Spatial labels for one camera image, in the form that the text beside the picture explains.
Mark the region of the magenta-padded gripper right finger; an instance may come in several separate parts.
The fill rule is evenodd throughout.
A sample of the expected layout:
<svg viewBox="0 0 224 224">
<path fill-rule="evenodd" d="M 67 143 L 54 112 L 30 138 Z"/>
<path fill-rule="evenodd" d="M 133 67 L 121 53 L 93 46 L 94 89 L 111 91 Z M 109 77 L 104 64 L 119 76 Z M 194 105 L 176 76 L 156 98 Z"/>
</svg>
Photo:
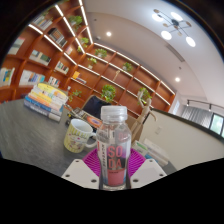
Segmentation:
<svg viewBox="0 0 224 224">
<path fill-rule="evenodd" d="M 130 188 L 140 188 L 166 176 L 159 164 L 152 158 L 146 159 L 132 149 L 128 160 Z"/>
</svg>

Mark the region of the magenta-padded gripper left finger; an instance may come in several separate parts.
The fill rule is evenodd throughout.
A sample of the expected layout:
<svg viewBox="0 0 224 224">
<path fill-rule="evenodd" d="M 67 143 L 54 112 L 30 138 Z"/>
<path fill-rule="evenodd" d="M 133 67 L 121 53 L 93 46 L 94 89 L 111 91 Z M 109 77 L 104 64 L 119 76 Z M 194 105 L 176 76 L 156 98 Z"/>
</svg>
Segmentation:
<svg viewBox="0 0 224 224">
<path fill-rule="evenodd" d="M 100 161 L 94 149 L 83 159 L 74 159 L 62 178 L 84 188 L 98 189 L 100 171 Z"/>
</svg>

